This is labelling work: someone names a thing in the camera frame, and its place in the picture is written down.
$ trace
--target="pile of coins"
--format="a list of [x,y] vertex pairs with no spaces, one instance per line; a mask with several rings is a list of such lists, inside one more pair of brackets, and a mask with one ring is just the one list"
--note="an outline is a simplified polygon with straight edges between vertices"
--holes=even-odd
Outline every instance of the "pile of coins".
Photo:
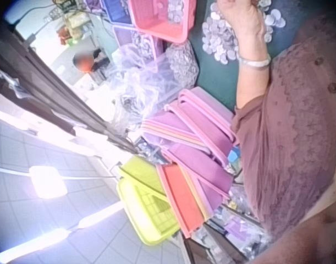
[[130,12],[129,12],[129,0],[120,0],[120,5],[124,9],[125,14],[126,15],[130,15]]
[[190,89],[194,87],[199,66],[190,41],[187,40],[183,44],[171,44],[166,50],[166,56],[174,77],[182,88]]
[[172,24],[180,24],[184,16],[184,0],[169,0],[168,19]]
[[144,60],[149,61],[153,59],[153,50],[150,35],[132,30],[131,39],[133,41],[133,44],[137,47],[140,56]]
[[[267,26],[265,33],[265,42],[272,41],[273,27],[283,28],[286,25],[285,20],[279,10],[273,9],[270,14],[269,6],[272,0],[260,0],[258,8],[262,12]],[[202,24],[204,37],[202,38],[203,50],[208,54],[214,54],[214,58],[222,64],[228,64],[238,58],[238,41],[235,33],[228,22],[223,18],[219,11],[217,3],[211,4],[211,15]]]

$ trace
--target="fluorescent light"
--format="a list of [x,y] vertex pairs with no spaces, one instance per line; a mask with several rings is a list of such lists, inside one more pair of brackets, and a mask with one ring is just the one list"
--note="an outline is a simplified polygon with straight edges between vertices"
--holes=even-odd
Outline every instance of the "fluorescent light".
[[49,166],[33,166],[30,175],[37,195],[43,199],[61,197],[68,193],[57,169]]
[[12,115],[6,114],[2,111],[0,111],[0,119],[21,130],[28,130],[29,128],[28,123],[26,123],[25,121],[13,117]]
[[37,133],[37,136],[45,141],[48,142],[50,144],[53,144],[55,146],[61,147],[63,149],[81,154],[81,155],[85,155],[85,156],[94,156],[96,153],[93,149],[89,148],[89,147],[85,147],[85,146],[81,146],[78,145],[76,143],[73,143],[71,141],[68,140],[64,140],[62,139],[62,136],[60,136],[59,134],[55,134],[52,131],[39,131]]
[[107,208],[91,214],[90,216],[87,216],[79,222],[79,228],[86,228],[90,227],[96,223],[99,223],[101,220],[104,220],[105,218],[115,214],[116,212],[122,210],[124,208],[123,202],[117,202],[113,205],[108,206]]
[[18,257],[42,250],[48,246],[54,245],[68,237],[70,231],[63,228],[55,229],[50,233],[44,234],[38,238],[32,239],[21,245],[8,249],[0,253],[0,263],[8,263]]

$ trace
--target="silver bracelet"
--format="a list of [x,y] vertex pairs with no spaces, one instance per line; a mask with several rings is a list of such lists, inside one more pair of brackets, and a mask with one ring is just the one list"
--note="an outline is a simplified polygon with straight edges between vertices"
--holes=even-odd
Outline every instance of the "silver bracelet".
[[238,60],[239,60],[240,63],[246,64],[246,65],[254,67],[254,68],[263,68],[263,67],[266,67],[272,61],[271,56],[269,54],[267,56],[267,59],[266,60],[262,60],[262,61],[247,60],[247,59],[244,59],[244,58],[240,57],[240,55],[238,55]]

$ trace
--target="table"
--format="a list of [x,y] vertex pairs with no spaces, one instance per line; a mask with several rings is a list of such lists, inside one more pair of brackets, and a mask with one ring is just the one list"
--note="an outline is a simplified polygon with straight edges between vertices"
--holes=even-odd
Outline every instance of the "table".
[[[213,2],[214,0],[197,0],[195,25],[189,33],[189,40],[200,66],[197,85],[233,111],[236,101],[238,62],[233,61],[222,65],[214,59],[213,55],[208,55],[202,49],[202,23],[209,16],[210,5]],[[274,29],[273,40],[268,45],[272,58],[291,45],[301,24],[307,17],[325,8],[325,2],[321,0],[273,0],[271,9],[279,9],[287,25],[282,29]]]

